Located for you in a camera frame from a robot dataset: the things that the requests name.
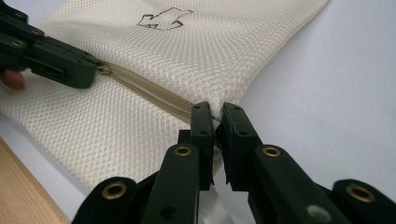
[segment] white surface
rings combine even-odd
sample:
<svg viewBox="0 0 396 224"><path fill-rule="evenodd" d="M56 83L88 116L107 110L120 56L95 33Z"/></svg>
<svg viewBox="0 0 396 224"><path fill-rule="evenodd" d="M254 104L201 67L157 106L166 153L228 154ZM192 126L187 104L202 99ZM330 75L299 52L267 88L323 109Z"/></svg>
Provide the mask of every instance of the white surface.
<svg viewBox="0 0 396 224"><path fill-rule="evenodd" d="M27 9L22 11L34 21L35 14ZM395 11L396 2L390 0L331 0L265 66L240 103L262 140L285 148L319 184L331 188L336 180L355 178L378 188L393 201ZM4 117L0 117L0 125L0 135L17 151L20 137L16 132L21 127L11 128ZM40 149L36 155L26 153L18 156L27 157L22 161L35 176L50 171L37 166L50 160ZM44 160L34 162L39 157ZM54 178L45 175L49 180ZM57 175L72 179L62 171ZM254 223L246 195L229 192L221 179L219 173L216 189L235 223ZM52 197L63 196L65 201L55 199L63 209L68 204L78 208L73 205L76 202L66 201L75 200L79 188L59 193L55 189L68 181L39 181L50 189Z"/></svg>

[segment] mesh bag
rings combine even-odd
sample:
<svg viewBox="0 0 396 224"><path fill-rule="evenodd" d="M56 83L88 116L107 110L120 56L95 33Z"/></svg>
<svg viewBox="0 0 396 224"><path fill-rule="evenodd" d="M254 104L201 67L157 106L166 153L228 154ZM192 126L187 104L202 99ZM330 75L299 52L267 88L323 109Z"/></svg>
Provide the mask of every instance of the mesh bag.
<svg viewBox="0 0 396 224"><path fill-rule="evenodd" d="M237 104L326 2L72 0L38 27L191 104L208 101L219 119L223 102ZM177 131L189 128L111 77L74 90L24 75L26 91L0 88L1 111L90 189L114 175L139 181L157 171Z"/></svg>

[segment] zipper slider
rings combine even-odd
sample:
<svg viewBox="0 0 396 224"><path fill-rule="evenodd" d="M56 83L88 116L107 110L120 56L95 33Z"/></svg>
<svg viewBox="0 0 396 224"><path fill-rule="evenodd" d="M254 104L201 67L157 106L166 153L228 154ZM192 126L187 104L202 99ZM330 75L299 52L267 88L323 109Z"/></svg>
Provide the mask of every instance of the zipper slider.
<svg viewBox="0 0 396 224"><path fill-rule="evenodd" d="M112 73L111 69L107 66L98 66L97 72L100 75L110 75Z"/></svg>

